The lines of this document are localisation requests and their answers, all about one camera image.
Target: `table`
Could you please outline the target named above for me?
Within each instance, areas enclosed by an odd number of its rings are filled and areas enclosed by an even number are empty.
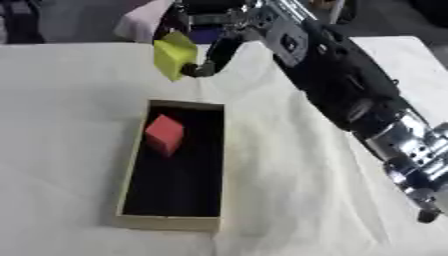
[[[413,37],[356,39],[433,124],[448,73]],[[0,47],[2,255],[445,255],[448,219],[417,209],[259,43],[174,84],[145,44]],[[222,231],[109,225],[146,100],[225,103]]]

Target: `white cloth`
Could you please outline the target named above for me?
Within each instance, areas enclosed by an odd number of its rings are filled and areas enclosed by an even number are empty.
[[[153,0],[124,15],[115,35],[138,43],[150,43],[160,20],[174,0]]]
[[[448,119],[448,74],[420,41],[356,41],[431,123]],[[0,255],[448,254],[448,218],[417,223],[380,163],[259,43],[215,77],[176,83],[154,68],[149,45],[4,46],[0,81]],[[214,237],[107,224],[148,98],[226,104]]]

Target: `robotic arm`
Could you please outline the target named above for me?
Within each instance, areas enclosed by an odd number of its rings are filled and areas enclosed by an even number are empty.
[[[204,64],[188,63],[183,74],[214,75],[248,35],[257,35],[309,101],[384,163],[386,174],[420,208],[419,221],[448,213],[448,123],[432,129],[400,96],[398,81],[350,39],[298,0],[240,1],[220,16],[192,14],[189,8],[177,1],[165,21],[173,15],[186,21],[180,22],[182,32],[205,22],[223,24],[224,30]],[[155,39],[169,31],[168,23],[162,22]]]

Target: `red cube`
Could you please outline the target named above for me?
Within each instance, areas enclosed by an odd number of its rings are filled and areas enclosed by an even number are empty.
[[[174,154],[184,136],[184,127],[173,119],[160,115],[145,130],[148,144],[166,157]]]

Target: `gray floor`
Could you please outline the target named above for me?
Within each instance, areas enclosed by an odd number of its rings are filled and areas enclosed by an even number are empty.
[[[120,17],[148,0],[44,0],[41,30],[49,42],[110,42]],[[344,27],[351,36],[416,35],[448,67],[448,29],[437,28],[408,0],[359,0],[358,18]]]

